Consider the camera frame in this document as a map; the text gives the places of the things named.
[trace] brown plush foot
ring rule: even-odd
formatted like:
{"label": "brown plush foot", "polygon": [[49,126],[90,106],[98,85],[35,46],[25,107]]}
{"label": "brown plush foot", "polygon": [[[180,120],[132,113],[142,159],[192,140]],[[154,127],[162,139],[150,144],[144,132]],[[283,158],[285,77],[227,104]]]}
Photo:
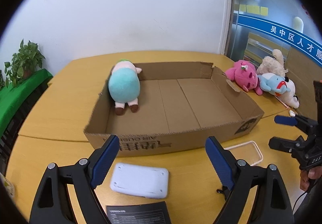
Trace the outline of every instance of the brown plush foot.
{"label": "brown plush foot", "polygon": [[130,106],[131,112],[137,112],[139,110],[139,105],[134,104]]}
{"label": "brown plush foot", "polygon": [[124,114],[124,109],[123,108],[115,108],[115,114],[118,115],[118,116],[121,116]]}

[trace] plant pot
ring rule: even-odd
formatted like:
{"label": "plant pot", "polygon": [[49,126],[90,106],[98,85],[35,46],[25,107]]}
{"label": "plant pot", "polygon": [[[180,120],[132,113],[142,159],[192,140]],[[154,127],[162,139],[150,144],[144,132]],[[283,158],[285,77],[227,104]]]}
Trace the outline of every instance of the plant pot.
{"label": "plant pot", "polygon": [[30,70],[24,70],[24,75],[22,76],[23,79],[28,79],[32,72]]}

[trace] blue gripper pad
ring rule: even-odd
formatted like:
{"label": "blue gripper pad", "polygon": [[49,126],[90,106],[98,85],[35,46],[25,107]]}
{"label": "blue gripper pad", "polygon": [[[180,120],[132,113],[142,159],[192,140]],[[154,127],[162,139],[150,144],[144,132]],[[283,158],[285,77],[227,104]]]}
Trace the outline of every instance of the blue gripper pad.
{"label": "blue gripper pad", "polygon": [[114,136],[93,167],[92,179],[90,182],[92,189],[95,189],[103,183],[119,148],[120,141],[117,136]]}
{"label": "blue gripper pad", "polygon": [[274,122],[283,125],[295,126],[297,125],[297,120],[294,117],[286,117],[281,115],[276,115],[274,117]]}
{"label": "blue gripper pad", "polygon": [[206,140],[206,153],[222,183],[223,186],[228,187],[229,190],[234,188],[234,181],[232,178],[232,170],[231,167],[228,165],[227,161],[218,150],[215,143],[208,138]]}

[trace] human hand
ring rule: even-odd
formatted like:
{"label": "human hand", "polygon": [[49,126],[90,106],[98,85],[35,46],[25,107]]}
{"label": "human hand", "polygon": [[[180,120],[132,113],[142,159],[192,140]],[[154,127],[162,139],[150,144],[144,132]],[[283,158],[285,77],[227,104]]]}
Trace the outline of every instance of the human hand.
{"label": "human hand", "polygon": [[310,169],[309,172],[306,170],[302,170],[300,173],[301,181],[300,181],[300,189],[306,191],[310,185],[309,178],[312,180],[316,180],[321,178],[322,176],[322,166],[317,166],[315,168]]}

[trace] metal bolt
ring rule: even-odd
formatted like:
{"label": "metal bolt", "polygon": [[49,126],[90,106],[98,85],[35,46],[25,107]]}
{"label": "metal bolt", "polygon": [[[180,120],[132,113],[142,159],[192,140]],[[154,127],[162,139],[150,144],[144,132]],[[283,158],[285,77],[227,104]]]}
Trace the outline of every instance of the metal bolt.
{"label": "metal bolt", "polygon": [[48,169],[53,169],[53,168],[55,168],[55,163],[49,163],[48,164]]}
{"label": "metal bolt", "polygon": [[239,166],[245,166],[245,165],[246,165],[246,161],[244,161],[244,160],[238,160],[238,161],[237,161],[237,164],[238,164]]}
{"label": "metal bolt", "polygon": [[81,159],[80,161],[79,161],[79,164],[80,165],[85,165],[87,163],[87,159]]}
{"label": "metal bolt", "polygon": [[276,167],[276,165],[274,165],[274,164],[271,164],[271,165],[269,166],[269,168],[270,168],[271,170],[273,170],[273,171],[277,170],[277,167]]}

